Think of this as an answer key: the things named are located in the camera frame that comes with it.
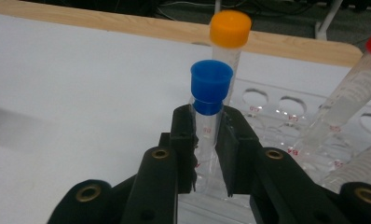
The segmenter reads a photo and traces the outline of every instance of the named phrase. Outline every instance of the dark floor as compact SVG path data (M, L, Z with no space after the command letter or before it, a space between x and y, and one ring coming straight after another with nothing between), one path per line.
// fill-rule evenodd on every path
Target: dark floor
M214 12L214 0L163 1L156 16L177 21L208 24ZM224 8L235 8L250 15L255 31L314 38L314 25L323 21L329 11L327 4L310 4L292 0L223 0ZM371 7L359 11L355 6L338 11L327 30L327 39L350 43L365 50L371 36Z

